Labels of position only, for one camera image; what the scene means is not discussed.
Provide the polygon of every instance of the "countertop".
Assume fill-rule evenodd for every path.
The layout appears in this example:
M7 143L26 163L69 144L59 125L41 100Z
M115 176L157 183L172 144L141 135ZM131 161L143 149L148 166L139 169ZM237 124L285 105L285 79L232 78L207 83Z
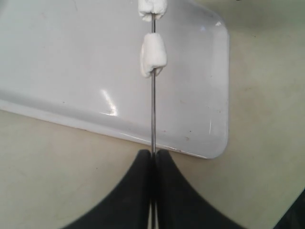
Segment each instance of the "countertop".
M229 143L214 160L172 156L226 216L271 229L305 186L305 1L200 2L231 35ZM0 227L54 229L106 196L147 146L0 112L0 148Z

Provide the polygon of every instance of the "white plastic tray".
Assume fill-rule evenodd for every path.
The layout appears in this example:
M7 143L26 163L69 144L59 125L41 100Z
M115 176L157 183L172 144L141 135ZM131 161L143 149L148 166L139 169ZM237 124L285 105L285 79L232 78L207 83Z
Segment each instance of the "white plastic tray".
M150 24L136 0L8 0L0 5L0 109L150 143L151 80L139 53ZM157 145L204 158L228 138L229 36L215 13L170 0L157 21Z

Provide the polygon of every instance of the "white marshmallow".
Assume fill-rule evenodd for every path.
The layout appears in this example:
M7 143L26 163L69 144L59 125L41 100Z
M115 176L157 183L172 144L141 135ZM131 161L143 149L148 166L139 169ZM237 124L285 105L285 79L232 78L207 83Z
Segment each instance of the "white marshmallow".
M167 55L163 39L158 33L149 33L144 37L140 55L141 74L148 78L156 69L156 76L167 65Z
M144 21L152 21L152 13L155 19L160 19L167 9L167 0L138 0L139 15Z

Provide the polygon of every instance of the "metal skewer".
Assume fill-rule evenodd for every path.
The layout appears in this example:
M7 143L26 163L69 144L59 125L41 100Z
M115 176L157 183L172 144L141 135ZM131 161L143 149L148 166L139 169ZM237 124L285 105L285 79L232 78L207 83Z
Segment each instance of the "metal skewer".
M152 14L152 33L156 33L155 15ZM156 153L156 70L152 72L152 154Z
M152 33L156 33L156 19L152 14ZM156 155L156 70L152 72L152 160ZM156 203L152 199L152 229L156 228Z

